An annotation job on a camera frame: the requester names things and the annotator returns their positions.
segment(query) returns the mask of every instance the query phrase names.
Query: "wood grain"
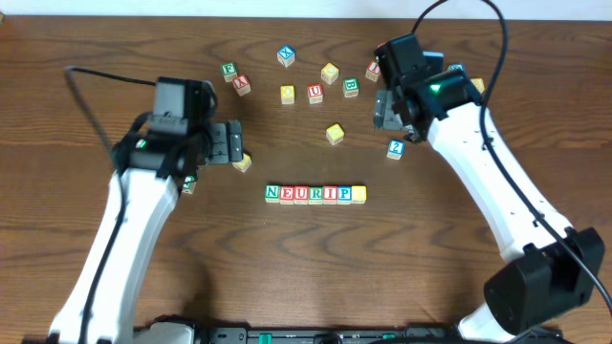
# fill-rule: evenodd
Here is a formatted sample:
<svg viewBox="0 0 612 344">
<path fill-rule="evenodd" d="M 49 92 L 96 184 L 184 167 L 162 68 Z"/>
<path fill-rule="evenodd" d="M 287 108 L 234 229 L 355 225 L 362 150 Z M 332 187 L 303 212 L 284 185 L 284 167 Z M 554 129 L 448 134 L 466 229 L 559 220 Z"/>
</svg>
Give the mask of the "wood grain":
<svg viewBox="0 0 612 344">
<path fill-rule="evenodd" d="M 511 43 L 491 107 L 496 124 L 551 203 L 576 228 L 612 243 L 612 24 L 511 22 Z M 132 77 L 210 79 L 217 119 L 236 118 L 253 158 L 242 174 L 207 168 L 180 200 L 153 253 L 137 323 L 161 314 L 252 326 L 403 326 L 457 321 L 482 301 L 502 268 L 493 237 L 463 185 L 427 144 L 385 157 L 398 135 L 372 129 L 365 79 L 376 46 L 411 20 L 8 17 L 0 26 L 0 342 L 45 333 L 80 273 L 110 176 L 62 68 Z M 428 20 L 428 50 L 488 82 L 498 56 L 494 21 Z M 290 44 L 296 62 L 275 58 Z M 220 65 L 251 80 L 238 97 Z M 361 81 L 357 98 L 306 86 L 327 62 Z M 112 140 L 152 107 L 151 88 L 78 79 Z M 296 104 L 281 105 L 281 84 Z M 330 146 L 325 128 L 346 138 Z M 265 204 L 265 183 L 364 183 L 364 206 Z M 612 286 L 609 255 L 601 279 Z M 601 298 L 556 319 L 570 340 L 608 342 Z"/>
</svg>

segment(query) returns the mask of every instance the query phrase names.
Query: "wooden table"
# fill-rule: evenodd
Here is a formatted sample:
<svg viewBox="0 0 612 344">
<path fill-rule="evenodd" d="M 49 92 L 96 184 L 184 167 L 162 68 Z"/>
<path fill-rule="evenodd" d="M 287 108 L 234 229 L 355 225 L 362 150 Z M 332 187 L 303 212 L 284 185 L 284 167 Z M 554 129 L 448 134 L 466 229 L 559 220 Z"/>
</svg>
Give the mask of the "wooden table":
<svg viewBox="0 0 612 344">
<path fill-rule="evenodd" d="M 218 120 L 244 125 L 253 165 L 202 171 L 165 225 L 142 288 L 137 324 L 181 313 L 254 327 L 404 326 L 452 322 L 483 301 L 503 267 L 464 186 L 428 144 L 385 157 L 398 133 L 375 131 L 372 52 L 412 20 L 8 17 L 0 26 L 0 341 L 46 333 L 72 290 L 104 209 L 109 162 L 73 103 L 62 68 L 84 65 L 154 80 L 209 79 Z M 507 143 L 535 184 L 578 229 L 612 243 L 612 25 L 512 22 L 491 102 Z M 488 82 L 495 21 L 428 20 L 424 48 Z M 296 49 L 284 68 L 276 51 Z M 220 65 L 251 80 L 239 97 Z M 333 62 L 340 81 L 309 105 L 306 86 Z M 341 79 L 356 76 L 357 98 Z M 78 83 L 111 140 L 153 105 L 153 90 L 93 76 Z M 279 86 L 296 86 L 281 105 Z M 325 128 L 339 122 L 344 142 Z M 266 183 L 364 183 L 365 205 L 264 202 Z M 612 288 L 609 255 L 601 279 Z M 598 294 L 553 324 L 579 342 L 609 341 Z"/>
</svg>

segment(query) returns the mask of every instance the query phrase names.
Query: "toy block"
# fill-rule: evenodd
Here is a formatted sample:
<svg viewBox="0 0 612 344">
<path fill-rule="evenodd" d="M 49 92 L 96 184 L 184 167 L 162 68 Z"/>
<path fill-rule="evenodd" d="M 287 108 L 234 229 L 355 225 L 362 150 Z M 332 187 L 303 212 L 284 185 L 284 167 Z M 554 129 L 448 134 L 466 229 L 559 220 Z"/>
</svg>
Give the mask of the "toy block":
<svg viewBox="0 0 612 344">
<path fill-rule="evenodd" d="M 365 77 L 376 82 L 379 80 L 379 75 L 381 75 L 381 67 L 379 67 L 379 64 L 374 61 L 370 62 L 365 70 Z"/>
<path fill-rule="evenodd" d="M 323 204 L 338 204 L 337 186 L 323 186 Z"/>
<path fill-rule="evenodd" d="M 328 63 L 321 70 L 321 78 L 323 79 L 323 81 L 331 85 L 332 83 L 334 83 L 334 81 L 336 81 L 339 73 L 340 70 L 338 69 L 338 67 L 334 66 L 331 63 Z"/>
<path fill-rule="evenodd" d="M 242 154 L 242 160 L 239 162 L 231 163 L 234 167 L 240 170 L 240 172 L 245 173 L 251 167 L 251 157 L 248 154 Z"/>
<path fill-rule="evenodd" d="M 278 62 L 280 62 L 283 66 L 289 67 L 295 61 L 295 50 L 293 50 L 290 46 L 286 45 L 278 51 L 276 54 L 276 58 Z"/>
<path fill-rule="evenodd" d="M 323 188 L 320 186 L 311 186 L 310 197 L 308 204 L 323 204 Z"/>
<path fill-rule="evenodd" d="M 267 203 L 279 203 L 280 202 L 280 186 L 278 185 L 266 185 L 266 202 Z"/>
<path fill-rule="evenodd" d="M 231 82 L 238 76 L 238 73 L 236 71 L 236 65 L 233 62 L 222 64 L 221 73 L 223 74 L 223 79 L 226 82 Z"/>
<path fill-rule="evenodd" d="M 231 81 L 233 83 L 233 88 L 236 90 L 238 95 L 243 96 L 251 91 L 251 84 L 246 76 L 240 75 Z"/>
<path fill-rule="evenodd" d="M 338 187 L 338 204 L 353 203 L 353 186 Z"/>
<path fill-rule="evenodd" d="M 483 93 L 485 92 L 485 81 L 481 78 L 474 78 L 471 80 L 471 83 L 474 84 L 474 86 L 476 87 L 476 90 L 478 90 L 478 92 Z"/>
<path fill-rule="evenodd" d="M 308 196 L 310 193 L 308 186 L 295 186 L 294 193 L 295 204 L 308 204 Z"/>
<path fill-rule="evenodd" d="M 281 204 L 293 204 L 294 203 L 294 187 L 293 186 L 280 186 L 280 203 Z"/>
<path fill-rule="evenodd" d="M 195 190 L 195 178 L 193 176 L 187 176 L 183 182 L 183 193 L 192 195 Z"/>
<path fill-rule="evenodd" d="M 353 185 L 353 204 L 364 204 L 367 200 L 367 188 L 363 185 Z"/>
<path fill-rule="evenodd" d="M 389 149 L 386 152 L 386 156 L 390 159 L 399 160 L 404 153 L 405 143 L 400 140 L 391 140 L 389 142 Z"/>
<path fill-rule="evenodd" d="M 311 104 L 323 102 L 323 85 L 310 85 L 308 86 L 308 101 Z"/>
<path fill-rule="evenodd" d="M 344 131 L 339 124 L 334 124 L 327 128 L 327 139 L 332 145 L 336 145 L 344 140 Z"/>
<path fill-rule="evenodd" d="M 344 96 L 356 97 L 360 92 L 360 82 L 356 77 L 344 79 Z"/>
<path fill-rule="evenodd" d="M 451 69 L 460 69 L 462 71 L 465 71 L 466 67 L 463 66 L 463 63 L 451 63 L 448 65 L 447 71 L 450 71 Z"/>
<path fill-rule="evenodd" d="M 283 104 L 295 103 L 294 85 L 280 86 L 280 102 Z"/>
</svg>

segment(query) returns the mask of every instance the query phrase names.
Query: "white backdrop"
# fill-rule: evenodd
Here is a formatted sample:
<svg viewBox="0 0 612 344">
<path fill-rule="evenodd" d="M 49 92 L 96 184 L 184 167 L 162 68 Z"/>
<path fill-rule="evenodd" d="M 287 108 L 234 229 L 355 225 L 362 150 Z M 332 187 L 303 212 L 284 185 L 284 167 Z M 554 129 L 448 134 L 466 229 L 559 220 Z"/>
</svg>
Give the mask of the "white backdrop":
<svg viewBox="0 0 612 344">
<path fill-rule="evenodd" d="M 4 14 L 414 18 L 433 0 L 0 0 Z M 508 19 L 612 20 L 612 0 L 496 0 Z M 431 18 L 494 18 L 478 0 L 451 0 Z"/>
</svg>

